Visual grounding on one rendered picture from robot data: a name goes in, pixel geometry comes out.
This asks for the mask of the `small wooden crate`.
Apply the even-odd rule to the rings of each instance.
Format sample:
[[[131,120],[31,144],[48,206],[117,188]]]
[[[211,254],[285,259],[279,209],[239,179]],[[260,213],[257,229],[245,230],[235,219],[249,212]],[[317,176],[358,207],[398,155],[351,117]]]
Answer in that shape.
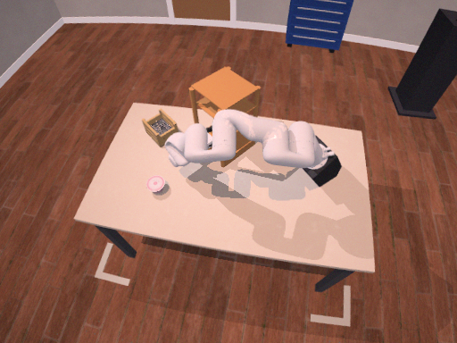
[[[154,130],[151,129],[151,127],[149,127],[149,125],[147,125],[147,123],[145,123],[145,119],[142,119],[142,122],[143,122],[144,127],[145,127],[145,132],[152,139],[154,139],[155,135],[157,136],[157,140],[159,140],[159,143],[157,143],[157,145],[159,147],[165,146],[166,140],[171,135],[179,132],[177,123],[174,120],[172,120],[172,118],[166,112],[164,112],[161,109],[159,109],[159,113],[158,114],[156,114],[154,117],[152,117],[151,119],[146,121],[156,132],[154,132]],[[156,133],[158,133],[159,136]]]

